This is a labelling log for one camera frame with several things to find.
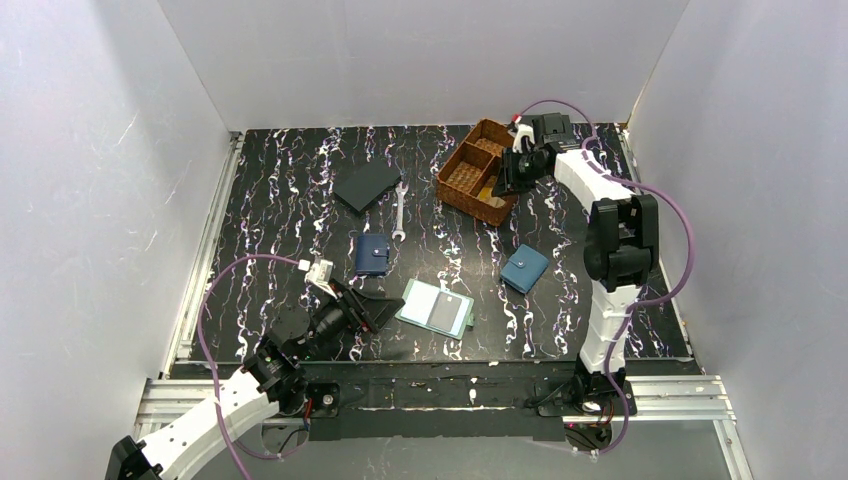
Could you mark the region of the brown credit card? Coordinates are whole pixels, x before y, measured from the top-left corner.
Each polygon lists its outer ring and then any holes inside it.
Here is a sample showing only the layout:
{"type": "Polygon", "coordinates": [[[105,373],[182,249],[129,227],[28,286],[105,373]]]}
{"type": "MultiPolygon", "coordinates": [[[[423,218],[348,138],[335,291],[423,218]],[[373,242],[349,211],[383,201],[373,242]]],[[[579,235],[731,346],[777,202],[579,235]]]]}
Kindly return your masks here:
{"type": "Polygon", "coordinates": [[[489,177],[483,184],[477,198],[483,202],[488,202],[492,198],[492,191],[496,185],[496,177],[489,177]]]}

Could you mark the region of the green card holder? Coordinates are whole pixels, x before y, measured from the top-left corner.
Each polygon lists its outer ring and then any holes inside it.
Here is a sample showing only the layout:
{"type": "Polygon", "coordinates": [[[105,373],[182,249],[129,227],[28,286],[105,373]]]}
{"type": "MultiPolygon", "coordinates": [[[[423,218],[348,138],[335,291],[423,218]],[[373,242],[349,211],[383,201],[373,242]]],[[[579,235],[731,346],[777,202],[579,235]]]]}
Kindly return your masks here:
{"type": "Polygon", "coordinates": [[[401,322],[461,340],[474,325],[474,300],[445,288],[410,279],[395,314],[401,322]]]}

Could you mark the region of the black VIP credit card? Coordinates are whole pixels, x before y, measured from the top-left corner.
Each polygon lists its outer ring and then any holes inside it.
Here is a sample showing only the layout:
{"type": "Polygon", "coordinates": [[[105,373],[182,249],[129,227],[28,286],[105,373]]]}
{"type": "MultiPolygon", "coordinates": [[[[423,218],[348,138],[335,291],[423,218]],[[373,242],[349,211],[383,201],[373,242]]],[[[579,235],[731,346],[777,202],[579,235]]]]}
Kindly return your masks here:
{"type": "Polygon", "coordinates": [[[463,312],[463,299],[452,293],[441,291],[430,311],[426,325],[432,329],[450,333],[463,312]]]}

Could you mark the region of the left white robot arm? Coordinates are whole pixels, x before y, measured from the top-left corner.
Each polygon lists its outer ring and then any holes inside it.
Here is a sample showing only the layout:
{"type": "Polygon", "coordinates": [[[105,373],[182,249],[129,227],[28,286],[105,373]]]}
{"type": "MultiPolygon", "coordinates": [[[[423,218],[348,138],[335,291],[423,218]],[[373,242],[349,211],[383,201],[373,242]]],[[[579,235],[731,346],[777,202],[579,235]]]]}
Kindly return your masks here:
{"type": "Polygon", "coordinates": [[[378,332],[405,304],[401,298],[331,285],[333,294],[303,334],[287,338],[269,331],[229,379],[213,377],[213,391],[203,401],[139,440],[126,436],[117,441],[106,478],[191,479],[224,450],[243,467],[235,440],[284,409],[298,409],[308,401],[304,361],[316,358],[347,330],[378,332]]]}

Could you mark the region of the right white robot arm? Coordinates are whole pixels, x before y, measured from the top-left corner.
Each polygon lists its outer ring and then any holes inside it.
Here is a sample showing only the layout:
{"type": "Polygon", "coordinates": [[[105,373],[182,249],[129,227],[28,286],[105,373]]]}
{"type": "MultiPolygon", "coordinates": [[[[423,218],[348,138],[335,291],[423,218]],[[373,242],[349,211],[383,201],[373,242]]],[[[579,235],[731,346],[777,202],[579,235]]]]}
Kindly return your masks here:
{"type": "Polygon", "coordinates": [[[611,392],[625,379],[627,309],[659,260],[658,202],[626,188],[579,147],[564,114],[517,115],[508,129],[513,142],[502,151],[493,196],[525,193],[551,176],[589,215],[583,261],[592,310],[572,384],[586,395],[611,392]]]}

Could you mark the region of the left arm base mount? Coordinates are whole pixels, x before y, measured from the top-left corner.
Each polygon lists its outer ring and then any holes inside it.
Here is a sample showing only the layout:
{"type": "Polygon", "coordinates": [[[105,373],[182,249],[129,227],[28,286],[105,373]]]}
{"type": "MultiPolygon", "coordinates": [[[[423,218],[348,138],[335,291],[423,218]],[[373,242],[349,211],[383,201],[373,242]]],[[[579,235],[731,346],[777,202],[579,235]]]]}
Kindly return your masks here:
{"type": "Polygon", "coordinates": [[[335,418],[339,414],[341,390],[338,383],[319,381],[297,384],[286,400],[280,401],[281,414],[311,421],[335,418]]]}

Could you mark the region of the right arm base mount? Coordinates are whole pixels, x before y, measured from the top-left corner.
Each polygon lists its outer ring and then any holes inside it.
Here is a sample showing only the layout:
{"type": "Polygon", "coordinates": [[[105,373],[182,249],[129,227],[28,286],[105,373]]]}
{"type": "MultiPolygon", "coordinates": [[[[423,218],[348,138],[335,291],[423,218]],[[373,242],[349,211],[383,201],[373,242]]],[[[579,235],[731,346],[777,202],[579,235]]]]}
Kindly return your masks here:
{"type": "Polygon", "coordinates": [[[522,407],[541,417],[575,418],[565,421],[566,440],[574,450],[586,454],[609,449],[616,441],[613,421],[632,420],[638,413],[629,382],[624,383],[622,395],[614,389],[589,393],[578,380],[536,383],[522,407]]]}

